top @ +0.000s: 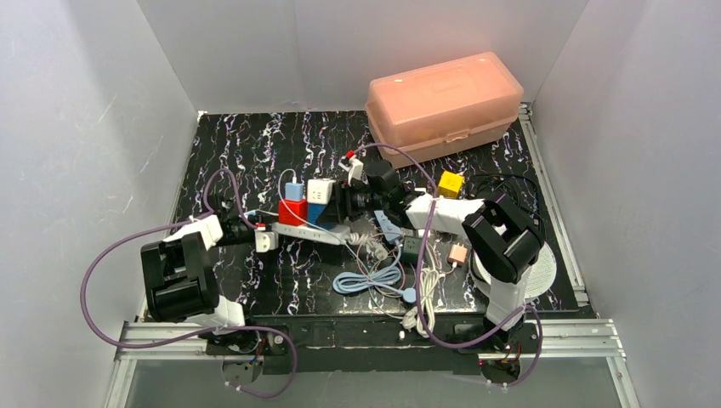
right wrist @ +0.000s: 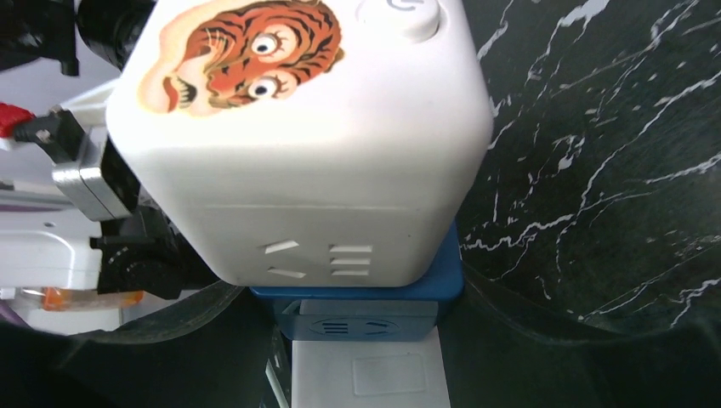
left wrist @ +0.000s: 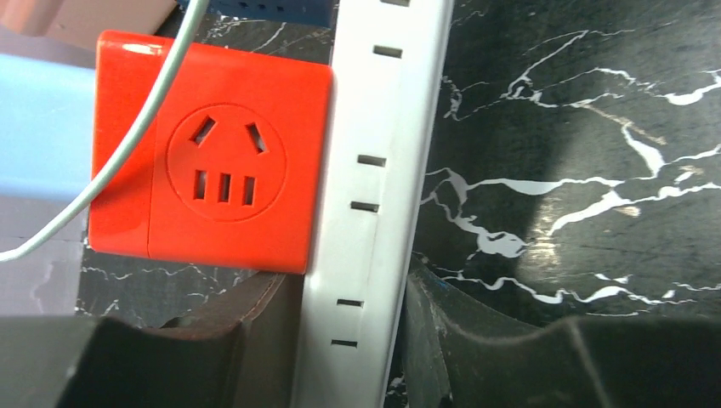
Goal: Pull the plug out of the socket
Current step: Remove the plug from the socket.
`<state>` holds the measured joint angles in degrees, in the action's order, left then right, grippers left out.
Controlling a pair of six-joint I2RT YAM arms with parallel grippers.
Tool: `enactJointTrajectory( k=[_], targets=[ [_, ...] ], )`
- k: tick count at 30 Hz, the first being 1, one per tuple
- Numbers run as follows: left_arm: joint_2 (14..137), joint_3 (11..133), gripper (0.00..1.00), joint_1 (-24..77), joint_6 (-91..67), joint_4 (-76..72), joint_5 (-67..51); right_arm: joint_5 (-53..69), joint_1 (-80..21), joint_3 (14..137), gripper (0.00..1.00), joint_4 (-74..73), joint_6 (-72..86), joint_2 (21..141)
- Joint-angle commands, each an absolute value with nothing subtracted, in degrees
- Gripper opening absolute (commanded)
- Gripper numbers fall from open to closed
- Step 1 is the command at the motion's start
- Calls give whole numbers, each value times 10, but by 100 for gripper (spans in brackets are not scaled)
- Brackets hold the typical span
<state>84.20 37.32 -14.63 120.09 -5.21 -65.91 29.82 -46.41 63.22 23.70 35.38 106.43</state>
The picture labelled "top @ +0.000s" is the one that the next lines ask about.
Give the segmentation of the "red power adapter plug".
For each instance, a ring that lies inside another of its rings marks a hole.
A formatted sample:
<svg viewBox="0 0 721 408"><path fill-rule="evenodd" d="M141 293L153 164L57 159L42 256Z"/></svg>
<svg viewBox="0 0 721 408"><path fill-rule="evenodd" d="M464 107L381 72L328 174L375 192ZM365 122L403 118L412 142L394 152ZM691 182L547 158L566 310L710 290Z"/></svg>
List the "red power adapter plug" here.
<svg viewBox="0 0 721 408"><path fill-rule="evenodd" d="M306 223L308 217L308 202L305 199L299 201L280 200L278 204L278 222L280 224L301 226Z"/></svg>

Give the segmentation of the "yellow cube socket adapter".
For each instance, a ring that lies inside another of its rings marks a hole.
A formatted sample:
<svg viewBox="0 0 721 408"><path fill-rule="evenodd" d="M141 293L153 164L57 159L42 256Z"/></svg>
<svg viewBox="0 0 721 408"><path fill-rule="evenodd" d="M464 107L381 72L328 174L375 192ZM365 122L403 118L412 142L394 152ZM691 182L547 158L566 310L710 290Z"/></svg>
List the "yellow cube socket adapter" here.
<svg viewBox="0 0 721 408"><path fill-rule="evenodd" d="M438 194L444 198L457 199L461 195L464 184L464 176L445 170L437 184Z"/></svg>

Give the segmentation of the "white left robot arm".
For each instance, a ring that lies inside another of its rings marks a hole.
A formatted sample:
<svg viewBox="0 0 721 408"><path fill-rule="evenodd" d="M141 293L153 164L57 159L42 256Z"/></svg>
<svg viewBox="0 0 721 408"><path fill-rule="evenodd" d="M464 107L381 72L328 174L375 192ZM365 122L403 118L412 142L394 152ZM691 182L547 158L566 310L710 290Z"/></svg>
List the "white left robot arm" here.
<svg viewBox="0 0 721 408"><path fill-rule="evenodd" d="M217 333L246 324L242 306L220 293L211 250L255 242L255 233L230 201L213 195L213 213L194 218L161 241L145 244L140 259L146 302L158 322L193 323Z"/></svg>

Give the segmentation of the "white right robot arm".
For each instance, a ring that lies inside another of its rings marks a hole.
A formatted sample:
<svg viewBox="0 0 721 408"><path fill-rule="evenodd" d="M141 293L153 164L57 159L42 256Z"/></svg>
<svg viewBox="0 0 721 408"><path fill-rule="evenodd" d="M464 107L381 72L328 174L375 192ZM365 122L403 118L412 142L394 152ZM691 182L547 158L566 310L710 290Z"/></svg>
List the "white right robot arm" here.
<svg viewBox="0 0 721 408"><path fill-rule="evenodd" d="M508 195L464 200L416 192L400 181L385 160L365 164L353 157L342 168L348 175L332 187L318 217L321 224L340 224L379 210L403 229L435 230L463 238L491 276L485 323L503 332L520 325L527 271L545 240Z"/></svg>

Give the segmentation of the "long white power strip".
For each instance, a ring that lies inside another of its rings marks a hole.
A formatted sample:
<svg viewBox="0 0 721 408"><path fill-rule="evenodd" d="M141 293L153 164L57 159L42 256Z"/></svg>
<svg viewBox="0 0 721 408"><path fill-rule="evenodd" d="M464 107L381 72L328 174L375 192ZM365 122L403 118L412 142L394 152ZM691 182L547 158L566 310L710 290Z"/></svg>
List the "long white power strip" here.
<svg viewBox="0 0 721 408"><path fill-rule="evenodd" d="M346 225L337 225L326 230L308 225L291 226L275 222L272 224L272 228L279 235L336 246L344 245L350 235L350 227Z"/></svg>

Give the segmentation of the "pink translucent storage box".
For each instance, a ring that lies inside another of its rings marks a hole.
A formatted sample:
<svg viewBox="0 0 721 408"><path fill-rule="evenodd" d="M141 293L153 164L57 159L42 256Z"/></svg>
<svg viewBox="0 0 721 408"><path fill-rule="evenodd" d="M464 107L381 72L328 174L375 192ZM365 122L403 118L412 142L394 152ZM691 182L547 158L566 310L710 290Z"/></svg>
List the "pink translucent storage box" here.
<svg viewBox="0 0 721 408"><path fill-rule="evenodd" d="M365 112L382 158L395 168L499 140L524 89L493 52L371 81Z"/></svg>

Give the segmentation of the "light blue socket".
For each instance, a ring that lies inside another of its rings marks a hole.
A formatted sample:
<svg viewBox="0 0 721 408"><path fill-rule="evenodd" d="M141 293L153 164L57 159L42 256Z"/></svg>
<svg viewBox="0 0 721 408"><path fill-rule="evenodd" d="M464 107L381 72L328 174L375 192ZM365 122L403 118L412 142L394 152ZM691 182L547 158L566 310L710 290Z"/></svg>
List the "light blue socket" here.
<svg viewBox="0 0 721 408"><path fill-rule="evenodd" d="M400 244L403 238L402 229L393 224L382 210L374 211L373 215L382 232L383 238L391 245Z"/></svg>

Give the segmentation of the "small light blue charger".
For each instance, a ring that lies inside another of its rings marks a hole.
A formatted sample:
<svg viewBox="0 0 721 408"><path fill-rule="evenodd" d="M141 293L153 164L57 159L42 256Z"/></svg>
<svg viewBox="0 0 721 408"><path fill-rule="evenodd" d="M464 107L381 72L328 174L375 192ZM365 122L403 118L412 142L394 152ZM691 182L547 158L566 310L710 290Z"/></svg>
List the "small light blue charger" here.
<svg viewBox="0 0 721 408"><path fill-rule="evenodd" d="M284 188L284 198L288 201L303 201L305 198L304 185L297 182L287 182Z"/></svg>

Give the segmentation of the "blue power adapter plug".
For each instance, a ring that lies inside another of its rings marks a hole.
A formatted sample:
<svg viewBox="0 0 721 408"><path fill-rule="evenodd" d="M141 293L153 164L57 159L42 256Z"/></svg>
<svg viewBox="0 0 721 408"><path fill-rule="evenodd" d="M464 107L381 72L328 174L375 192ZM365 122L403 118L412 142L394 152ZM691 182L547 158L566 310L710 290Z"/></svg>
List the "blue power adapter plug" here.
<svg viewBox="0 0 721 408"><path fill-rule="evenodd" d="M326 224L323 224L319 221L319 217L325 209L326 204L309 203L307 209L306 223L317 225L322 228L327 228Z"/></svg>

